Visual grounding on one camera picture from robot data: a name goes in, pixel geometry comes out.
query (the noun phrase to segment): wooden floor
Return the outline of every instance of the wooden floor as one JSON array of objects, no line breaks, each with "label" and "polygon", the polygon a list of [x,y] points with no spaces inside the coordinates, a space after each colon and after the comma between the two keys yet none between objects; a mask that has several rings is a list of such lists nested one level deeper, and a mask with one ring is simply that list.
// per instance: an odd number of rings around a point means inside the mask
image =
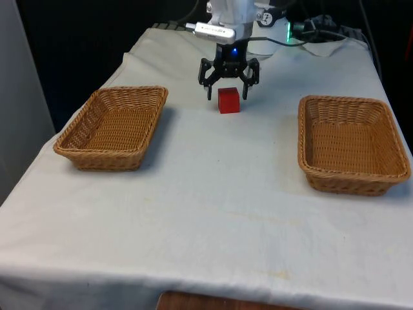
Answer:
[{"label": "wooden floor", "polygon": [[202,295],[163,293],[156,310],[298,310]]}]

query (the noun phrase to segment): wicker basket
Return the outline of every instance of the wicker basket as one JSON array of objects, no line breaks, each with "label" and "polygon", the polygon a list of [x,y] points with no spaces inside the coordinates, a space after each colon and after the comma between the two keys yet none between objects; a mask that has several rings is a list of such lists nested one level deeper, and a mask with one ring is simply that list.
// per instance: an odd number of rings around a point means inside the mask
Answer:
[{"label": "wicker basket", "polygon": [[80,170],[136,170],[167,96],[163,87],[97,90],[56,141],[54,150]]},{"label": "wicker basket", "polygon": [[387,105],[375,99],[308,96],[299,104],[298,163],[320,191],[380,196],[410,177]]}]

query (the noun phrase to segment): red cube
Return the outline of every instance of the red cube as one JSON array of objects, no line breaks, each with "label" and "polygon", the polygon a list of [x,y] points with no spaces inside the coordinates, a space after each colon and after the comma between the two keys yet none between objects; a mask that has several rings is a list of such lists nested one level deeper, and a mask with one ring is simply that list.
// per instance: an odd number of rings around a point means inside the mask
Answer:
[{"label": "red cube", "polygon": [[218,89],[218,107],[221,114],[239,113],[239,94],[236,87]]}]

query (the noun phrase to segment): green light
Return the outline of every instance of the green light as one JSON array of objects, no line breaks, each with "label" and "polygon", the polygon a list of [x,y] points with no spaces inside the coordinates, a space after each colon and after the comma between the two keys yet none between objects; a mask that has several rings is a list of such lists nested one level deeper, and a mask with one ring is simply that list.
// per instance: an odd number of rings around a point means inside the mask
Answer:
[{"label": "green light", "polygon": [[291,39],[291,24],[288,23],[287,25],[287,43],[290,42]]}]

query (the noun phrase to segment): dark background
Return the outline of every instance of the dark background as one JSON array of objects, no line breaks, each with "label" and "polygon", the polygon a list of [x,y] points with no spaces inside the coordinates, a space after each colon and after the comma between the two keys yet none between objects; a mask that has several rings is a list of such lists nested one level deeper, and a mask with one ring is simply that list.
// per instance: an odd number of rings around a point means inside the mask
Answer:
[{"label": "dark background", "polygon": [[[179,19],[196,0],[17,0],[56,130],[121,64],[154,23]],[[365,30],[358,0],[303,0],[310,16],[330,14],[336,23]],[[363,0],[383,67],[383,84],[410,149],[413,146],[413,56],[405,61],[413,24],[411,0]],[[206,21],[201,0],[194,21]],[[288,18],[304,20],[299,5]]]}]

